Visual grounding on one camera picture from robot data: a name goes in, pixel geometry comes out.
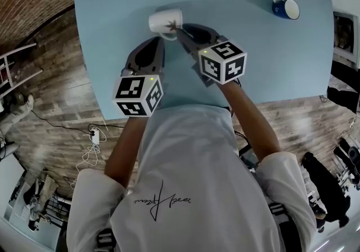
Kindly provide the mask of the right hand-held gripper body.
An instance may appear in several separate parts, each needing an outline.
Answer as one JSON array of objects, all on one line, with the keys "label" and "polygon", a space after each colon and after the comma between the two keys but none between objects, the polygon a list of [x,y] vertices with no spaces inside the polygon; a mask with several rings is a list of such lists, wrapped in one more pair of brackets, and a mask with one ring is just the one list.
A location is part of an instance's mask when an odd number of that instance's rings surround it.
[{"label": "right hand-held gripper body", "polygon": [[183,24],[177,39],[196,61],[195,68],[206,86],[226,84],[245,74],[247,53],[214,29],[199,24]]}]

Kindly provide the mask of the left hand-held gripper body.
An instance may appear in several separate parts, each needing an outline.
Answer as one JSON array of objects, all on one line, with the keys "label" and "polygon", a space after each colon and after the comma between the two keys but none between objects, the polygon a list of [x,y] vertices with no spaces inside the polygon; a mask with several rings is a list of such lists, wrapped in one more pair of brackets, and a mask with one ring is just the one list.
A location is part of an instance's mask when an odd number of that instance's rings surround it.
[{"label": "left hand-held gripper body", "polygon": [[136,47],[128,56],[112,94],[113,103],[129,117],[150,117],[164,95],[165,43],[153,37]]}]

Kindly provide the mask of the white mug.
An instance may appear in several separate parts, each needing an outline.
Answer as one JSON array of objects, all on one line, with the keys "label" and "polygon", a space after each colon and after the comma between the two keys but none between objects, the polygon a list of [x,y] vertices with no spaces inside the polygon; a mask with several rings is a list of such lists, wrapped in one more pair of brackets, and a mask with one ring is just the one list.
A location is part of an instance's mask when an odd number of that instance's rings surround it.
[{"label": "white mug", "polygon": [[180,8],[156,12],[149,16],[148,25],[153,33],[158,33],[168,41],[177,40],[177,30],[182,29],[183,15]]}]

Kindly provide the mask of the person's left forearm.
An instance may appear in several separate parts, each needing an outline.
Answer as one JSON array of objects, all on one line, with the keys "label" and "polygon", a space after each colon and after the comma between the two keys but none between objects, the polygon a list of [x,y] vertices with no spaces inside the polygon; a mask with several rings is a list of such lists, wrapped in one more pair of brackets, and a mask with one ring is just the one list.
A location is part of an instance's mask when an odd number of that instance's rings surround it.
[{"label": "person's left forearm", "polygon": [[129,118],[108,158],[104,174],[127,188],[148,118]]}]

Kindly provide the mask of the person's right forearm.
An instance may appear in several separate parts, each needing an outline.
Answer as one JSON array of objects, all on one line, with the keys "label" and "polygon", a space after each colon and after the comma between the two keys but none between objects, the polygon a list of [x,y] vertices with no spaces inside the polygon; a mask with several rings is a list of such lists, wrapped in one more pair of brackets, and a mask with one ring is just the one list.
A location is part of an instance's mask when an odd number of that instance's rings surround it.
[{"label": "person's right forearm", "polygon": [[263,114],[236,82],[220,84],[219,89],[230,104],[244,135],[259,161],[281,151],[278,138]]}]

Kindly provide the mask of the light blue table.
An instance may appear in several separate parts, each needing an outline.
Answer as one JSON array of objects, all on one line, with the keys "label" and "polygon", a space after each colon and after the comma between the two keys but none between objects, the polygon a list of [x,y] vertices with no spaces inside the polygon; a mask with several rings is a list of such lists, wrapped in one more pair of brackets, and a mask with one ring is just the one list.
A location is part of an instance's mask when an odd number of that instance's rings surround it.
[{"label": "light blue table", "polygon": [[152,37],[149,17],[179,8],[186,23],[209,26],[247,53],[240,82],[256,103],[326,93],[334,43],[331,0],[296,0],[297,20],[272,12],[272,0],[75,0],[88,76],[102,115],[121,118],[112,93],[130,52]]}]

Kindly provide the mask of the blue enamel mug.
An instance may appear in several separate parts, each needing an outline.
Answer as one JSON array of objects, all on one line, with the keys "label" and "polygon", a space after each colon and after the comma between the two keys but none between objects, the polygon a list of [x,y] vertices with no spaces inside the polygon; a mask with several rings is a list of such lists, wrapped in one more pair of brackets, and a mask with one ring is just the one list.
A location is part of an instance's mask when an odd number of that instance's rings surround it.
[{"label": "blue enamel mug", "polygon": [[273,13],[281,18],[297,20],[300,16],[299,5],[295,0],[272,0]]}]

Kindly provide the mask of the person's white shirt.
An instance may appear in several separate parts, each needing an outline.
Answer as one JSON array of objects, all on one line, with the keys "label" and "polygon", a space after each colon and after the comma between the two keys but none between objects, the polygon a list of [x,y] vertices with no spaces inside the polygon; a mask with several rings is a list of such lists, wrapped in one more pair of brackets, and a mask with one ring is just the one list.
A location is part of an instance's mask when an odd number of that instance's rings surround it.
[{"label": "person's white shirt", "polygon": [[132,192],[103,172],[79,173],[69,252],[95,252],[106,228],[117,252],[308,252],[316,220],[296,156],[270,154],[251,173],[228,110],[156,111],[138,157]]}]

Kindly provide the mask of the small white table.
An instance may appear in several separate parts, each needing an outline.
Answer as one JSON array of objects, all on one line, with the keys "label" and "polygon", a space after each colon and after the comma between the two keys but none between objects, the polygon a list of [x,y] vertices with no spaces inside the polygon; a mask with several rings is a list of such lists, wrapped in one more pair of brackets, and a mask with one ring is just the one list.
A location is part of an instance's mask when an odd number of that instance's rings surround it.
[{"label": "small white table", "polygon": [[43,72],[42,68],[20,68],[14,61],[8,60],[11,55],[36,45],[37,43],[28,44],[0,55],[0,99]]}]

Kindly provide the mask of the white desk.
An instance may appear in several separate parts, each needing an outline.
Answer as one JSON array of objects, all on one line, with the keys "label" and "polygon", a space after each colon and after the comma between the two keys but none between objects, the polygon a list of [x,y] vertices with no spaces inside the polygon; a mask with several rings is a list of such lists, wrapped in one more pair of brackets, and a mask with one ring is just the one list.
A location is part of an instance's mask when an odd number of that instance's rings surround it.
[{"label": "white desk", "polygon": [[360,0],[332,0],[334,54],[360,69]]}]

